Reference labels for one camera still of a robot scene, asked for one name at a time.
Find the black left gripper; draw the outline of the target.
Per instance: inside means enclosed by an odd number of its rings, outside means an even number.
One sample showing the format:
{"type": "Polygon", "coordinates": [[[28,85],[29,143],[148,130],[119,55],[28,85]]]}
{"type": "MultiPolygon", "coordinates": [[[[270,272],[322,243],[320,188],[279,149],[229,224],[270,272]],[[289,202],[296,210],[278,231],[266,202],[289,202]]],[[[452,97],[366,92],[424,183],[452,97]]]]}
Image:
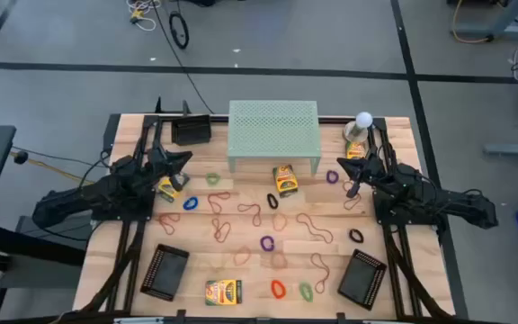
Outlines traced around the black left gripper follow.
{"type": "Polygon", "coordinates": [[[191,151],[171,152],[163,148],[157,148],[149,153],[148,162],[159,176],[172,177],[180,174],[191,158],[191,151]]]}

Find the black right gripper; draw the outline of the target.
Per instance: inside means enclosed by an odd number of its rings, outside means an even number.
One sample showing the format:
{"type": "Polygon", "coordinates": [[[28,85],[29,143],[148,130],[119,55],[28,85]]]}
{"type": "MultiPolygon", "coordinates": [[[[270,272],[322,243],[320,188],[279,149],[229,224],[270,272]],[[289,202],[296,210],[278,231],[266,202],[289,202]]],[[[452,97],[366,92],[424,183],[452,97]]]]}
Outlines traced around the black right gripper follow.
{"type": "Polygon", "coordinates": [[[372,159],[339,157],[337,162],[353,181],[352,188],[347,192],[349,198],[353,198],[359,192],[361,182],[368,183],[372,177],[385,175],[384,166],[377,157],[372,159]]]}

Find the black slotted plastic basket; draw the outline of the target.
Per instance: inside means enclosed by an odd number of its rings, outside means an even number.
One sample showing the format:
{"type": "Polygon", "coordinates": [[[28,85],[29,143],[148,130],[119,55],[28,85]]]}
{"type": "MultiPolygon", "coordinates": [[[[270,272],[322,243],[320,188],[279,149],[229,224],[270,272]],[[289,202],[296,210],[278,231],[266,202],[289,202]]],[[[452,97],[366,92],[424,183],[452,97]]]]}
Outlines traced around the black slotted plastic basket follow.
{"type": "Polygon", "coordinates": [[[172,121],[172,142],[179,146],[208,143],[211,139],[209,115],[187,116],[172,121]]]}
{"type": "Polygon", "coordinates": [[[371,311],[387,266],[360,249],[355,249],[337,292],[347,300],[371,311]]]}
{"type": "Polygon", "coordinates": [[[190,253],[159,244],[140,287],[144,294],[172,302],[178,291],[190,253]]]}

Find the yellow green crayon box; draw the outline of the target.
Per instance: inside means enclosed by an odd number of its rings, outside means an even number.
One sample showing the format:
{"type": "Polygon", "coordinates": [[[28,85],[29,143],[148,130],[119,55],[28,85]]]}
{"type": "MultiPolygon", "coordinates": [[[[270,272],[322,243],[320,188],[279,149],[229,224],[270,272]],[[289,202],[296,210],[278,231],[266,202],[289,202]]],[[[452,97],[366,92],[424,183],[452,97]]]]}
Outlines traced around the yellow green crayon box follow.
{"type": "Polygon", "coordinates": [[[281,198],[295,194],[299,184],[292,165],[277,166],[272,170],[276,190],[281,198]]]}
{"type": "Polygon", "coordinates": [[[243,302],[241,280],[224,279],[205,283],[205,304],[207,306],[233,306],[243,302]]]}
{"type": "Polygon", "coordinates": [[[157,187],[157,191],[162,198],[173,203],[189,181],[190,177],[184,173],[172,177],[164,176],[157,187]]]}
{"type": "Polygon", "coordinates": [[[367,155],[367,144],[365,142],[347,142],[345,155],[348,159],[365,158],[367,155]]]}

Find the long red rubber band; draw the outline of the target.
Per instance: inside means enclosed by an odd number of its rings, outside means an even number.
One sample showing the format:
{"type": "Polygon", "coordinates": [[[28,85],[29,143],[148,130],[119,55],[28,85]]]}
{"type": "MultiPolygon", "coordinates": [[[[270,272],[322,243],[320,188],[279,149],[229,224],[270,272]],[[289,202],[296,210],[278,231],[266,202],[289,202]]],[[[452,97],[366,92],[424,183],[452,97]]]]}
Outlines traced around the long red rubber band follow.
{"type": "Polygon", "coordinates": [[[320,239],[326,244],[331,244],[335,237],[329,229],[319,227],[313,220],[313,218],[305,212],[298,213],[295,216],[295,221],[298,224],[304,225],[308,233],[316,239],[320,239]]]}

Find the yellow rubber band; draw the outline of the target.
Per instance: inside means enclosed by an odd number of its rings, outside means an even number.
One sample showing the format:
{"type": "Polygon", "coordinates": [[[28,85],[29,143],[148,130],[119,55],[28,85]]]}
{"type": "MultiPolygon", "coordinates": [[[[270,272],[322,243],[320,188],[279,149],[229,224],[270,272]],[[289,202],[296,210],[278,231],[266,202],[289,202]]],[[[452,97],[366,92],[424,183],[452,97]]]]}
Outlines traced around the yellow rubber band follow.
{"type": "Polygon", "coordinates": [[[211,272],[219,272],[229,269],[233,265],[232,253],[199,253],[197,265],[211,272]]]}
{"type": "Polygon", "coordinates": [[[274,193],[265,191],[242,192],[240,200],[243,203],[257,203],[262,207],[277,209],[280,206],[279,199],[274,193]]]}

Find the grey desk leg base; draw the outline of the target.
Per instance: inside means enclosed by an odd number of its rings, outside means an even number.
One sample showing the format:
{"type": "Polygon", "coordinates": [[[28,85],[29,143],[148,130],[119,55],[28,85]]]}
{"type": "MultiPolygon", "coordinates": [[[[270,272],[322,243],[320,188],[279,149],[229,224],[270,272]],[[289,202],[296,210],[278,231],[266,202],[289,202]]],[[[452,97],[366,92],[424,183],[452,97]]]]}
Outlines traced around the grey desk leg base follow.
{"type": "Polygon", "coordinates": [[[506,8],[496,18],[496,21],[489,26],[476,24],[457,24],[459,10],[465,0],[456,1],[455,10],[451,22],[451,34],[453,38],[466,44],[478,44],[492,42],[501,37],[518,39],[518,0],[508,0],[506,8]]]}

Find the white bulb table lamp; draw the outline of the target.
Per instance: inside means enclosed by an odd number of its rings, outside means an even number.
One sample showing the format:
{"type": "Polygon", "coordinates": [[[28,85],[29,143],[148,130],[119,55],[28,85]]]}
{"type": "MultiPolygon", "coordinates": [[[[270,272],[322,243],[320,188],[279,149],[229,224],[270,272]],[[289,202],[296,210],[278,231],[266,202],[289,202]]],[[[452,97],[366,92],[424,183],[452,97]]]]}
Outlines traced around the white bulb table lamp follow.
{"type": "Polygon", "coordinates": [[[344,126],[344,138],[348,142],[364,142],[369,134],[369,128],[373,123],[373,117],[368,112],[360,112],[353,121],[344,126]]]}

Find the green perforated metal shelf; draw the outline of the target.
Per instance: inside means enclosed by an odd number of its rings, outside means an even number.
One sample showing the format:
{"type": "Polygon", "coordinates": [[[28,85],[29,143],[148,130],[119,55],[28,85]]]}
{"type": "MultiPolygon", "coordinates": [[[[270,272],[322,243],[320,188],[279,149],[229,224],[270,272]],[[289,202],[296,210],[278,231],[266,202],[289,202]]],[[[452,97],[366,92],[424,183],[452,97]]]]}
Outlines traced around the green perforated metal shelf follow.
{"type": "Polygon", "coordinates": [[[230,101],[227,155],[230,172],[239,158],[307,158],[314,175],[321,159],[317,103],[230,101]]]}

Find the grey floor bar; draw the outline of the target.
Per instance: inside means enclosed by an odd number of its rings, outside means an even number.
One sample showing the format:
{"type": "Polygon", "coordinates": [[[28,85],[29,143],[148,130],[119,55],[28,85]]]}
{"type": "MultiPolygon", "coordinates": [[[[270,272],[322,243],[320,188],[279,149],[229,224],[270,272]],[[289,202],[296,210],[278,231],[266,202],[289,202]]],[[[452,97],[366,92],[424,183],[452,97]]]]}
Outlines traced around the grey floor bar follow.
{"type": "Polygon", "coordinates": [[[483,146],[483,151],[488,155],[518,156],[518,144],[486,144],[483,146]]]}

